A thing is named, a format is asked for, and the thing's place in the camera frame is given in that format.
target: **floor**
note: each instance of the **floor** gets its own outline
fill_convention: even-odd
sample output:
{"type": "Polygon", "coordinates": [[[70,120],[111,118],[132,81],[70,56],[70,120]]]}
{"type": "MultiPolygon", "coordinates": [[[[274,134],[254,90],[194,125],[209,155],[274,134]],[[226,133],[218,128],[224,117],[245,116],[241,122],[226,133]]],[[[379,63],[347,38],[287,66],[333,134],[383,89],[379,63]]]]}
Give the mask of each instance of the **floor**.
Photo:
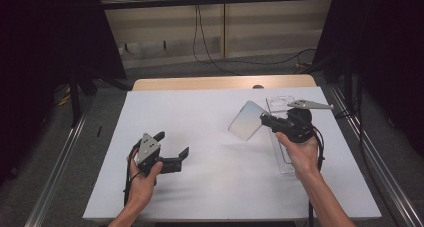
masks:
{"type": "MultiPolygon", "coordinates": [[[[298,71],[296,67],[293,67],[294,62],[283,62],[282,59],[284,58],[281,56],[243,59],[249,62],[280,62],[275,65],[234,62],[217,64],[222,69],[241,75],[293,74],[298,71]]],[[[132,68],[127,71],[127,75],[128,80],[123,82],[131,85],[137,78],[219,76],[231,75],[231,73],[219,70],[213,64],[194,62],[154,68],[132,68]]],[[[334,85],[327,85],[321,72],[312,75],[323,89],[329,103],[335,103],[337,98],[333,93],[334,85]]],[[[83,220],[81,216],[119,118],[119,109],[125,101],[126,92],[101,81],[96,81],[96,85],[98,86],[96,95],[86,96],[80,93],[82,106],[86,106],[87,109],[84,112],[86,120],[79,130],[71,128],[70,102],[62,106],[52,106],[33,147],[26,156],[23,156],[23,161],[17,167],[18,175],[16,178],[6,180],[0,186],[1,227],[99,226],[98,223],[83,220]],[[69,143],[71,135],[77,136],[78,140],[69,143]],[[64,152],[65,146],[69,147],[67,152],[64,152]],[[59,176],[53,186],[48,185],[52,182],[52,173],[59,176]]],[[[66,89],[62,89],[56,92],[56,100],[60,100],[65,91],[66,89]]],[[[401,194],[405,195],[403,199],[409,200],[408,203],[418,214],[415,218],[418,220],[415,226],[423,226],[419,221],[422,220],[421,216],[424,213],[424,192],[422,191],[424,159],[411,148],[402,131],[389,124],[384,109],[375,102],[366,88],[363,91],[362,121],[369,139],[384,160],[389,175],[395,180],[394,185],[401,189],[401,194]]],[[[393,183],[387,184],[387,181],[382,181],[384,175],[381,175],[381,171],[374,167],[370,159],[364,161],[357,136],[347,119],[338,119],[338,123],[383,215],[379,219],[358,221],[357,225],[410,226],[405,222],[402,211],[399,211],[404,207],[401,206],[402,203],[396,201],[399,196],[393,196],[393,193],[399,192],[390,190],[393,188],[393,183]]]]}

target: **aluminum rail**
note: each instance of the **aluminum rail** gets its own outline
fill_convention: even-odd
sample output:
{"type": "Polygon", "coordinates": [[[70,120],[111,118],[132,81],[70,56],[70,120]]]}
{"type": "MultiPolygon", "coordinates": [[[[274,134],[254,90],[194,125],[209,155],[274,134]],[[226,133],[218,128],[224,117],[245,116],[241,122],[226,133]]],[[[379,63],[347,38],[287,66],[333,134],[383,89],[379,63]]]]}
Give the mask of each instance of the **aluminum rail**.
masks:
{"type": "MultiPolygon", "coordinates": [[[[342,109],[347,109],[344,104],[344,97],[342,91],[337,86],[331,88],[338,105],[342,109]]],[[[350,127],[359,140],[360,136],[360,122],[357,117],[346,117],[350,127]]],[[[372,143],[368,134],[363,130],[363,146],[365,154],[367,155],[370,163],[373,165],[375,171],[380,177],[381,182],[395,203],[399,213],[402,215],[406,224],[411,227],[424,226],[423,221],[420,219],[417,211],[412,205],[406,193],[403,191],[399,183],[393,177],[387,165],[384,163],[374,144],[372,143]]]]}
{"type": "Polygon", "coordinates": [[[76,123],[75,127],[71,129],[68,139],[60,153],[56,164],[44,185],[43,191],[35,203],[29,218],[25,224],[25,227],[38,227],[41,226],[43,220],[47,214],[50,204],[54,198],[55,192],[59,186],[60,179],[62,178],[63,172],[65,171],[68,160],[71,156],[72,150],[81,134],[82,128],[85,123],[86,115],[88,110],[91,108],[94,97],[88,98],[81,118],[76,123]]]}

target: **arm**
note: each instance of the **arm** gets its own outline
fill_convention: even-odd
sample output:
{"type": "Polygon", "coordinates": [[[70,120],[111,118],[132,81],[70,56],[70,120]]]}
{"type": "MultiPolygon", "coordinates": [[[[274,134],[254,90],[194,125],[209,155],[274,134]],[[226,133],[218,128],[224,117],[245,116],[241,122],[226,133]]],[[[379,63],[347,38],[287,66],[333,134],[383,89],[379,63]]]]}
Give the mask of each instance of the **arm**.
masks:
{"type": "Polygon", "coordinates": [[[140,170],[134,161],[134,156],[131,158],[130,173],[131,176],[135,177],[131,182],[127,205],[124,206],[121,213],[109,224],[110,227],[131,226],[133,224],[152,198],[155,178],[162,169],[162,162],[157,162],[152,167],[150,174],[144,177],[142,174],[139,174],[140,170]]]}
{"type": "Polygon", "coordinates": [[[290,156],[296,177],[308,194],[322,226],[355,226],[346,215],[317,167],[318,143],[315,137],[302,144],[291,142],[281,132],[276,137],[290,156]]]}

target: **table surface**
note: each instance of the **table surface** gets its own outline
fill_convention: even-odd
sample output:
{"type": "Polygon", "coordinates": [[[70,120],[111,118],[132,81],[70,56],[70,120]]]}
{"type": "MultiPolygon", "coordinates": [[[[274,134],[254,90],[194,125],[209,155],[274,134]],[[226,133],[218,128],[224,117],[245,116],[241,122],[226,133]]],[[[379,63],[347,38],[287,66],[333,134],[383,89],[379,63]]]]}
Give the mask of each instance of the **table surface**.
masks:
{"type": "Polygon", "coordinates": [[[310,75],[259,75],[140,79],[133,90],[252,89],[255,85],[266,89],[316,86],[310,75]]]}
{"type": "MultiPolygon", "coordinates": [[[[244,79],[225,78],[228,78],[227,82],[244,79]]],[[[229,132],[228,126],[247,100],[264,106],[265,98],[274,96],[291,95],[295,99],[320,103],[326,103],[326,99],[319,87],[250,89],[252,83],[265,85],[267,78],[249,76],[246,79],[249,83],[245,86],[249,89],[128,93],[83,218],[108,222],[120,212],[126,168],[122,160],[143,132],[155,135],[165,131],[166,137],[161,141],[162,157],[175,157],[187,146],[190,147],[190,155],[183,162],[182,172],[158,176],[153,198],[139,220],[222,222],[306,219],[307,195],[294,176],[280,174],[267,128],[261,127],[249,141],[244,142],[229,132]]],[[[198,81],[187,78],[183,82],[193,88],[195,85],[189,84],[191,80],[198,81]]],[[[314,125],[325,139],[326,160],[322,173],[346,213],[354,219],[380,217],[381,213],[332,112],[312,110],[312,115],[314,125]]]]}

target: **human hand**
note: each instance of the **human hand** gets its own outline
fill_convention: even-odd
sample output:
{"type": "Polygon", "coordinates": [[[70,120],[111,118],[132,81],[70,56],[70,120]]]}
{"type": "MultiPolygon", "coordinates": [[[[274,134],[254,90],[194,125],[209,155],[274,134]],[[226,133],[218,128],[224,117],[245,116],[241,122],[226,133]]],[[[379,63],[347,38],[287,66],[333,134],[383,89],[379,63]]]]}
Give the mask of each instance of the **human hand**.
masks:
{"type": "Polygon", "coordinates": [[[134,157],[138,153],[136,149],[130,159],[130,176],[133,177],[131,181],[131,189],[128,197],[127,205],[134,205],[137,209],[143,210],[153,195],[153,187],[155,185],[156,176],[160,174],[163,163],[157,162],[153,165],[148,176],[140,173],[140,169],[135,163],[134,157]]]}
{"type": "Polygon", "coordinates": [[[311,174],[319,174],[317,166],[318,141],[315,137],[298,144],[291,142],[284,133],[277,132],[275,136],[286,147],[296,177],[299,180],[302,181],[311,174]]]}

